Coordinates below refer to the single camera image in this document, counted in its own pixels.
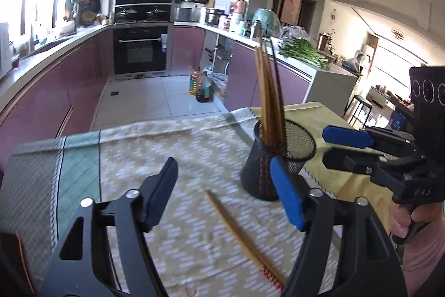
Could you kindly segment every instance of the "black stool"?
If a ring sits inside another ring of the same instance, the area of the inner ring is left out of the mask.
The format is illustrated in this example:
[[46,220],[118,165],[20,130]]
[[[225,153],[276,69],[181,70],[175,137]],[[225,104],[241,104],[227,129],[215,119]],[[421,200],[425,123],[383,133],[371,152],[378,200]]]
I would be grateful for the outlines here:
[[372,110],[372,104],[367,100],[364,99],[362,96],[360,95],[354,95],[354,97],[352,98],[351,102],[349,103],[349,105],[347,106],[346,110],[344,110],[344,115],[346,115],[346,113],[348,112],[349,108],[351,107],[352,103],[354,102],[354,100],[357,100],[359,105],[357,106],[357,110],[355,110],[355,112],[352,114],[351,116],[351,120],[349,121],[349,123],[352,122],[352,120],[354,120],[354,122],[352,123],[352,126],[354,126],[355,122],[358,120],[360,112],[363,110],[363,106],[366,106],[369,109],[368,114],[366,115],[366,119],[364,119],[364,123],[363,126],[365,126],[366,121],[368,121],[369,115],[371,115],[371,110]]

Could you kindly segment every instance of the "white countertop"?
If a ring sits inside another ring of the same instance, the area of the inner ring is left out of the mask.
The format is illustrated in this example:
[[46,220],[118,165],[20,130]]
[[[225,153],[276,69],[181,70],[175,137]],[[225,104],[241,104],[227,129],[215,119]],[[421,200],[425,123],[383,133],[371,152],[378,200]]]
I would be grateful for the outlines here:
[[69,52],[74,47],[88,38],[104,31],[108,26],[91,26],[79,28],[77,34],[48,51],[23,58],[19,62],[19,67],[10,70],[5,77],[0,80],[0,112],[14,98],[14,96],[35,76],[37,76],[46,66],[57,60],[62,55]]
[[[218,28],[217,26],[210,26],[210,25],[205,24],[205,23],[175,22],[174,25],[175,26],[199,27],[199,28],[202,28],[202,29],[205,29],[205,30],[208,30],[208,31],[215,32],[215,33],[220,34],[220,35],[222,35],[224,37],[230,38],[231,40],[243,43],[246,46],[250,46],[252,48],[258,47],[258,45],[259,45],[259,43],[257,41],[251,40],[248,37],[237,35],[234,32],[225,31],[225,30],[222,30],[222,29]],[[268,51],[268,54],[272,55],[272,48],[268,46],[266,49]],[[346,71],[342,67],[339,67],[339,66],[337,66],[337,65],[335,65],[333,63],[330,64],[329,70],[324,70],[324,69],[312,66],[312,65],[310,65],[308,63],[304,63],[304,62],[301,62],[299,60],[296,60],[295,58],[284,57],[284,56],[282,56],[278,52],[275,52],[275,55],[276,55],[277,59],[280,62],[285,63],[289,67],[291,67],[293,69],[296,69],[296,70],[298,70],[298,71],[300,71],[302,73],[305,73],[305,74],[307,74],[310,77],[314,77],[317,72],[333,72],[333,73],[339,73],[341,75],[346,75],[346,76],[357,78],[357,76],[353,75],[352,73]]]

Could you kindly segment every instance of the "silver screw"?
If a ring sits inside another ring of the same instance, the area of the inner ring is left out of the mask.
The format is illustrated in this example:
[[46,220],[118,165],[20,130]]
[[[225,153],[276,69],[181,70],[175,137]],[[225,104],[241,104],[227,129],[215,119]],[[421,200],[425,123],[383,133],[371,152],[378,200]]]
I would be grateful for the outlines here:
[[134,198],[137,198],[139,196],[139,194],[140,194],[139,190],[131,189],[125,193],[125,197],[127,197],[128,199],[134,199]]
[[314,198],[320,198],[320,197],[323,196],[323,194],[324,194],[323,191],[321,189],[319,189],[319,188],[312,188],[309,191],[309,195],[313,196]]
[[81,207],[89,207],[93,203],[93,200],[91,198],[85,198],[81,200]]
[[362,197],[362,196],[359,196],[359,197],[355,200],[355,202],[356,202],[358,205],[361,205],[362,207],[365,207],[365,206],[367,206],[367,205],[369,204],[368,199],[366,199],[366,198],[364,198],[364,197]]

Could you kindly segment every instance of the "basket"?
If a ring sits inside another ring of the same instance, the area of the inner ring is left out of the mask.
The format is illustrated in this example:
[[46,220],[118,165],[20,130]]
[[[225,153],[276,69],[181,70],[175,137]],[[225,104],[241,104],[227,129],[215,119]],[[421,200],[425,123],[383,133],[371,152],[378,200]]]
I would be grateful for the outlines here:
[[302,126],[286,120],[287,151],[284,145],[266,148],[261,140],[261,122],[254,127],[255,140],[246,165],[241,170],[241,184],[253,197],[266,201],[278,200],[271,174],[271,159],[281,155],[288,166],[289,173],[299,174],[306,161],[315,156],[317,148],[312,135]]

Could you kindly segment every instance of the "finger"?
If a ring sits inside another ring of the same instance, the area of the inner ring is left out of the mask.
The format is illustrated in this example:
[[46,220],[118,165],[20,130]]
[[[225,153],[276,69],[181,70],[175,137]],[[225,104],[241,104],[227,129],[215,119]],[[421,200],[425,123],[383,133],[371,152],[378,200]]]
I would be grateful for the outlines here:
[[442,203],[424,204],[412,212],[411,218],[415,222],[429,223],[442,215]]
[[408,209],[400,204],[391,203],[389,206],[389,215],[401,226],[409,226],[411,224],[411,215]]
[[408,234],[408,227],[400,225],[397,222],[391,224],[391,233],[398,237],[404,238]]

